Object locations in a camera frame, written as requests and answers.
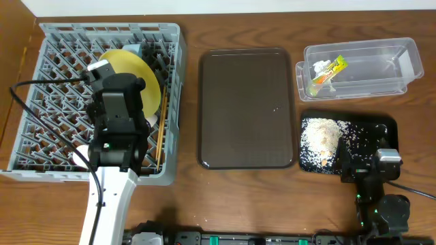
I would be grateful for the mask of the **rice food waste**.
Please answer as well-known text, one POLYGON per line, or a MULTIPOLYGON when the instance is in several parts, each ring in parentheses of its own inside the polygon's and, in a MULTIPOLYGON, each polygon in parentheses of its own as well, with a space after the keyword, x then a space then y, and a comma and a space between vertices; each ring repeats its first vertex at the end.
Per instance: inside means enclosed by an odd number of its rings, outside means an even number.
POLYGON ((374 122, 327 118, 304 118, 300 139, 300 168, 306 172, 340 174, 335 169, 337 147, 342 137, 352 163, 371 163, 376 151, 390 148, 388 127, 374 122))

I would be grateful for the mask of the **white pink bowl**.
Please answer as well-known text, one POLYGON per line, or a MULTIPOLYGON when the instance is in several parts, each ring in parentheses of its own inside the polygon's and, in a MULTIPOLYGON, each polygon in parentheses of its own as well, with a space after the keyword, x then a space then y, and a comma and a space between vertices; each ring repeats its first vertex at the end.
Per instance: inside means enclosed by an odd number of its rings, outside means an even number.
POLYGON ((158 117, 156 114, 153 114, 149 117, 146 117, 147 123, 150 125, 150 127, 153 127, 157 123, 158 117))

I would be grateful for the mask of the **wooden chopstick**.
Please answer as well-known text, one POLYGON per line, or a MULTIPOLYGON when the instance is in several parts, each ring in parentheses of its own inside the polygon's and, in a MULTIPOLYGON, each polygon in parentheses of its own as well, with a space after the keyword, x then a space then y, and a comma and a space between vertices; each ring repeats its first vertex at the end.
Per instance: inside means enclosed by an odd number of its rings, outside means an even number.
MULTIPOLYGON (((168 97, 167 97, 167 103, 166 103, 166 114, 167 114, 167 109, 168 109, 168 97)), ((164 130, 163 130, 163 141, 164 141, 164 131, 165 131, 165 121, 164 121, 164 130)), ((161 155, 162 155, 162 148, 163 148, 163 141, 162 141, 162 145, 161 145, 161 154, 160 154, 160 158, 159 158, 159 164, 157 163, 157 172, 159 173, 160 167, 161 167, 161 155)))
POLYGON ((163 141, 163 132, 164 132, 164 121, 166 117, 166 103, 167 103, 167 88, 163 88, 163 96, 162 96, 162 103, 161 103, 161 114, 159 117, 159 131, 158 131, 158 138, 157 138, 157 149, 156 149, 156 161, 159 164, 159 158, 161 154, 161 145, 163 141))

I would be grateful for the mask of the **yellow round plate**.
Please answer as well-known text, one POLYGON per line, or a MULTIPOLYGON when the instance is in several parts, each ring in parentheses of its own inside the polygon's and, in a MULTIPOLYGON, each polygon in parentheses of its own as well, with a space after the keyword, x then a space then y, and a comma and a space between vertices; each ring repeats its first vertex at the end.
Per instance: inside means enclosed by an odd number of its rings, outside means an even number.
POLYGON ((116 73, 131 73, 137 78, 143 78, 146 86, 140 94, 144 116, 148 118, 156 113, 161 103, 159 83, 152 69, 137 54, 113 49, 103 53, 99 60, 107 60, 116 73))

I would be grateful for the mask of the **small white cup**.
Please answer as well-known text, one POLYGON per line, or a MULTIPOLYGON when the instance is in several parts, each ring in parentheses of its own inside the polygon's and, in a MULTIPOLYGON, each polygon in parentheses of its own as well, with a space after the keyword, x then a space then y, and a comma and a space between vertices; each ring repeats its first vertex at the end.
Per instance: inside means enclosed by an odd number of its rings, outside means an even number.
MULTIPOLYGON (((89 149, 89 145, 88 144, 84 144, 84 145, 80 145, 76 148, 76 150, 87 160, 89 161, 89 156, 88 156, 88 149, 89 149)), ((77 153, 73 153, 72 155, 73 158, 73 162, 78 166, 78 167, 82 167, 85 169, 88 169, 87 164, 83 161, 83 159, 77 154, 77 153)))

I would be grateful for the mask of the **light blue bowl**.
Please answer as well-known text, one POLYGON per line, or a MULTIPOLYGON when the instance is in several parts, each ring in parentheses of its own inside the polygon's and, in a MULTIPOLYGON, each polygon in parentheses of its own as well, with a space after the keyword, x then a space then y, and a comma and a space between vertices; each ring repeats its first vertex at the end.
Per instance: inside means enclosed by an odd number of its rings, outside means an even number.
POLYGON ((127 44, 122 47, 123 50, 129 51, 140 58, 142 57, 142 44, 127 44))

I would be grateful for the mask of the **white tissue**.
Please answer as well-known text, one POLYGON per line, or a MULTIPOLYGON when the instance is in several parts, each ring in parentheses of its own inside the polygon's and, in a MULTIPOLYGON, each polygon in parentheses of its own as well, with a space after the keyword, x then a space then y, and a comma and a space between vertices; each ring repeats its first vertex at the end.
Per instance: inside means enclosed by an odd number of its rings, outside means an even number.
MULTIPOLYGON (((322 76, 325 73, 325 69, 331 64, 331 60, 318 61, 313 65, 313 70, 315 72, 315 77, 322 76)), ((323 88, 323 85, 328 85, 330 87, 330 92, 335 92, 336 89, 333 87, 331 79, 324 80, 321 84, 316 84, 313 82, 316 89, 323 88)))

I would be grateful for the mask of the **green snack wrapper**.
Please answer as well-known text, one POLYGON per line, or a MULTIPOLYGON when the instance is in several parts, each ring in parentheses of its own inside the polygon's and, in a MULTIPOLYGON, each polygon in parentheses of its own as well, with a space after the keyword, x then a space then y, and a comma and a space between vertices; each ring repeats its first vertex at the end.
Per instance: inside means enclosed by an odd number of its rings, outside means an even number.
POLYGON ((348 62, 342 55, 339 55, 331 64, 324 70, 325 73, 322 76, 314 77, 308 85, 307 91, 310 95, 316 96, 321 89, 316 89, 313 82, 316 84, 321 84, 324 80, 333 79, 337 74, 342 72, 346 67, 348 67, 348 62))

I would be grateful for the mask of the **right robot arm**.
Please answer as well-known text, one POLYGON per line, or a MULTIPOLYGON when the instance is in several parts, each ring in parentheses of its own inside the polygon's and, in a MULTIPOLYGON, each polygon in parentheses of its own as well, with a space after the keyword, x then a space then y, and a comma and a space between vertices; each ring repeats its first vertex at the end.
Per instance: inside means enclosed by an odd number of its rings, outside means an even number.
POLYGON ((402 159, 398 150, 379 148, 369 163, 352 163, 347 144, 338 141, 337 164, 341 167, 341 181, 356 185, 356 212, 362 230, 343 238, 344 244, 370 245, 425 245, 434 244, 429 238, 405 238, 409 231, 410 200, 404 195, 386 194, 389 184, 406 190, 406 186, 393 183, 401 173, 402 159))

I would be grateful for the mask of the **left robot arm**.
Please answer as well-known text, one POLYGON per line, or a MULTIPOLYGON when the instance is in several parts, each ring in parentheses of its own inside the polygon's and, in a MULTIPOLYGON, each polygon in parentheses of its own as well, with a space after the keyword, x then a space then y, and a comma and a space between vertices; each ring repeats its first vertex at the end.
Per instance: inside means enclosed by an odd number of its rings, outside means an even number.
POLYGON ((81 244, 120 244, 127 208, 148 149, 151 126, 142 111, 146 83, 130 73, 90 78, 87 114, 93 140, 82 158, 89 168, 89 199, 81 244))

